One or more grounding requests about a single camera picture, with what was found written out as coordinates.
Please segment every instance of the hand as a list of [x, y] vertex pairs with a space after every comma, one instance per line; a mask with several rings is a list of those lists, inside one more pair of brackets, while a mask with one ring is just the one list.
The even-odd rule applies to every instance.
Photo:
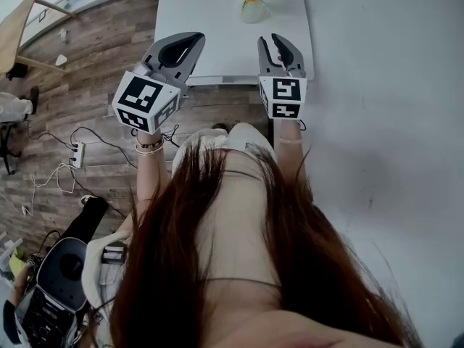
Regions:
[[28, 276], [31, 267], [26, 263], [25, 267], [21, 270], [20, 274], [16, 277], [13, 284], [13, 290], [9, 293], [8, 300], [15, 306], [20, 303], [24, 296], [26, 286], [28, 285]]

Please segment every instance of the gray wood plank floor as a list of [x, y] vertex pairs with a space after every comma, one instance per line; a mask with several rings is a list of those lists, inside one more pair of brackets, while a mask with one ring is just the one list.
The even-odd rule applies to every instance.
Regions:
[[[70, 134], [79, 126], [96, 131], [105, 141], [121, 146], [136, 161], [130, 128], [117, 121], [111, 101], [126, 70], [140, 60], [153, 43], [158, 0], [115, 0], [80, 14], [80, 20], [68, 20], [34, 41], [21, 55], [53, 64], [59, 54], [67, 57], [66, 75], [30, 68], [24, 79], [8, 81], [0, 78], [0, 91], [28, 95], [32, 86], [41, 92], [38, 111], [29, 117], [30, 134], [34, 137], [48, 131], [69, 142]], [[59, 30], [68, 30], [68, 43], [62, 43]], [[267, 135], [268, 119], [255, 86], [209, 86], [189, 91], [183, 108], [163, 126], [163, 132], [179, 124], [174, 141], [180, 144], [202, 128], [222, 122], [253, 124]], [[31, 140], [26, 123], [13, 130], [9, 147], [22, 152], [17, 161], [10, 159], [16, 174], [7, 175], [0, 161], [0, 192], [20, 211], [30, 208], [33, 184], [46, 182], [61, 162], [68, 162], [71, 151], [51, 136]], [[103, 144], [92, 133], [75, 134], [86, 144], [83, 168], [77, 170], [80, 184], [104, 197], [124, 215], [130, 211], [130, 192], [136, 187], [136, 169], [131, 167], [116, 148]], [[165, 156], [172, 161], [177, 148], [165, 144]], [[70, 174], [62, 170], [60, 186], [70, 190]], [[87, 194], [76, 185], [73, 194], [62, 193], [56, 179], [39, 188], [34, 203], [34, 216], [24, 217], [0, 196], [0, 231], [23, 237], [23, 249], [36, 252], [51, 229], [63, 232], [80, 213], [79, 198]], [[108, 209], [96, 236], [112, 233], [123, 221], [121, 215]]]

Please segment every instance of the white pants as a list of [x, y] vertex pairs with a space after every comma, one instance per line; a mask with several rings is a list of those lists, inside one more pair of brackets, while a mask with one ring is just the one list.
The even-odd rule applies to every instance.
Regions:
[[32, 102], [10, 93], [0, 93], [0, 123], [18, 123], [32, 113]]
[[256, 145], [266, 149], [276, 160], [276, 154], [268, 140], [252, 125], [239, 123], [232, 128], [229, 134], [223, 129], [202, 129], [189, 136], [189, 138], [182, 143], [177, 154], [175, 154], [173, 160], [173, 174], [182, 162], [187, 146], [195, 143], [199, 138], [201, 140], [201, 151], [207, 148], [234, 149], [255, 158], [251, 150], [252, 146]]

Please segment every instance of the long brown hair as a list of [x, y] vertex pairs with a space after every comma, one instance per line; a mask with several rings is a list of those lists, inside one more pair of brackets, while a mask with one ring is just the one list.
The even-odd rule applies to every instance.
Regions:
[[[189, 146], [171, 182], [155, 192], [141, 225], [134, 213], [125, 276], [110, 318], [116, 348], [154, 336], [159, 347], [201, 344], [206, 274], [199, 269], [195, 234], [220, 189], [226, 155]], [[401, 316], [378, 285], [371, 290], [363, 282], [359, 262], [313, 204], [309, 184], [284, 178], [267, 152], [256, 149], [255, 155], [267, 191], [263, 237], [281, 286], [281, 309], [422, 347], [408, 316]]]

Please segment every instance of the electrical outlet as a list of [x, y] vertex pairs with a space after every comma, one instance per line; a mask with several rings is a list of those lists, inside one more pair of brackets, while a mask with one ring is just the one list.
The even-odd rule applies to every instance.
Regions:
[[85, 144], [82, 142], [77, 142], [78, 151], [74, 152], [74, 160], [71, 160], [72, 166], [80, 169], [82, 167], [83, 159], [84, 159], [84, 146]]

